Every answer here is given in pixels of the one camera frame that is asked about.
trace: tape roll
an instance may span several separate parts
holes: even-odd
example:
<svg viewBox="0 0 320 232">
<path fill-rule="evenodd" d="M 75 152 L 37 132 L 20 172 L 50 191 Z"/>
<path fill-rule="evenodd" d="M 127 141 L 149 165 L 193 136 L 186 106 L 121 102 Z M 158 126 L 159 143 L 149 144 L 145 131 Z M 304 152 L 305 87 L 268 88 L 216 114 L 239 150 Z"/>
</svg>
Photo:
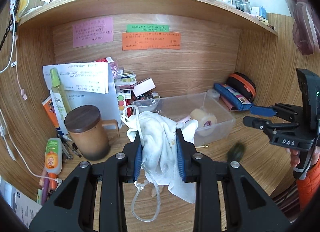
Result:
<svg viewBox="0 0 320 232">
<path fill-rule="evenodd" d="M 217 124 L 217 118 L 215 117 L 215 115 L 208 114 L 207 112 L 205 112 L 201 109 L 193 110 L 191 112 L 190 116 L 191 116 L 191 119 L 195 119 L 198 121 L 198 123 L 199 123 L 198 129 L 207 127 L 207 129 L 205 129 L 205 130 L 196 131 L 196 134 L 198 134 L 200 136 L 210 135 L 213 132 L 214 127 L 211 127 L 211 128 L 209 128 L 209 127 Z"/>
</svg>

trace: glue bottle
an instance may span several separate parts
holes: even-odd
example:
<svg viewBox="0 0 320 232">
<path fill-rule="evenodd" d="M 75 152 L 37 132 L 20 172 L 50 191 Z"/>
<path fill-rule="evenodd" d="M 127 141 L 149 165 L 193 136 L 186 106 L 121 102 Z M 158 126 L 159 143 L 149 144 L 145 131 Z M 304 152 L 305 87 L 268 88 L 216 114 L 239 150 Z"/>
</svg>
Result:
<svg viewBox="0 0 320 232">
<path fill-rule="evenodd" d="M 49 138 L 45 149 L 44 167 L 50 178 L 56 179 L 62 169 L 62 142 L 60 138 Z M 50 188 L 55 190 L 57 182 L 50 180 Z"/>
<path fill-rule="evenodd" d="M 62 121 L 66 118 L 67 114 L 71 111 L 66 92 L 60 82 L 58 71 L 56 68 L 50 69 L 52 92 L 56 102 L 59 114 Z"/>
</svg>

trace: human hand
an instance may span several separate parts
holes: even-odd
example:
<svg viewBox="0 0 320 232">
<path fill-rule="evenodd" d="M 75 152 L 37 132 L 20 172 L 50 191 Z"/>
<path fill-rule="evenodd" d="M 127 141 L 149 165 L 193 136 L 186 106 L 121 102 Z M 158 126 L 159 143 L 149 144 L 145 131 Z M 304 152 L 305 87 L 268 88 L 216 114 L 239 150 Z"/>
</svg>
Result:
<svg viewBox="0 0 320 232">
<path fill-rule="evenodd" d="M 291 166 L 293 168 L 297 167 L 297 165 L 300 163 L 300 158 L 298 157 L 299 151 L 294 149 L 289 149 L 289 148 L 286 148 L 286 151 L 291 155 L 291 161 L 290 161 Z M 318 162 L 319 156 L 320 156 L 320 147 L 316 146 L 316 150 L 312 156 L 311 166 L 313 166 Z"/>
</svg>

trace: black handle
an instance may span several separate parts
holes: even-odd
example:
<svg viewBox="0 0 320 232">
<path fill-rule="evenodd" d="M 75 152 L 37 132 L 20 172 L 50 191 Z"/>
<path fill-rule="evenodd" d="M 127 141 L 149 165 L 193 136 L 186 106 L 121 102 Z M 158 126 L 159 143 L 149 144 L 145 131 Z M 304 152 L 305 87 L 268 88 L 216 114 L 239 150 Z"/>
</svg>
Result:
<svg viewBox="0 0 320 232">
<path fill-rule="evenodd" d="M 300 152 L 298 154 L 300 158 L 300 163 L 297 167 L 293 168 L 293 177 L 295 179 L 305 179 L 307 176 L 307 171 L 310 168 L 309 160 L 312 157 L 313 150 L 309 150 L 308 152 Z"/>
</svg>

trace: metal screw head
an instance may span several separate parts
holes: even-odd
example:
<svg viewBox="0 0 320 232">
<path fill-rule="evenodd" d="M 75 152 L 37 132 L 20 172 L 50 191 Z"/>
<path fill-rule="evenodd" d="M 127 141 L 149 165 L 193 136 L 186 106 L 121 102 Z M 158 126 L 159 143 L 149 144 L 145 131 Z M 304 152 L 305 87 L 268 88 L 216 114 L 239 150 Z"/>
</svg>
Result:
<svg viewBox="0 0 320 232">
<path fill-rule="evenodd" d="M 87 168 L 87 167 L 89 166 L 89 162 L 88 162 L 88 161 L 83 161 L 83 162 L 81 162 L 81 163 L 79 164 L 79 166 L 80 166 L 81 168 Z"/>
<path fill-rule="evenodd" d="M 240 164 L 239 164 L 237 161 L 232 161 L 232 162 L 230 163 L 230 165 L 231 165 L 231 167 L 233 167 L 233 168 L 239 168 L 239 167 L 240 167 Z"/>
<path fill-rule="evenodd" d="M 201 159 L 203 157 L 203 154 L 202 153 L 194 153 L 193 157 L 196 159 Z"/>
<path fill-rule="evenodd" d="M 116 154 L 117 159 L 123 159 L 124 157 L 125 157 L 125 154 L 123 152 Z"/>
</svg>

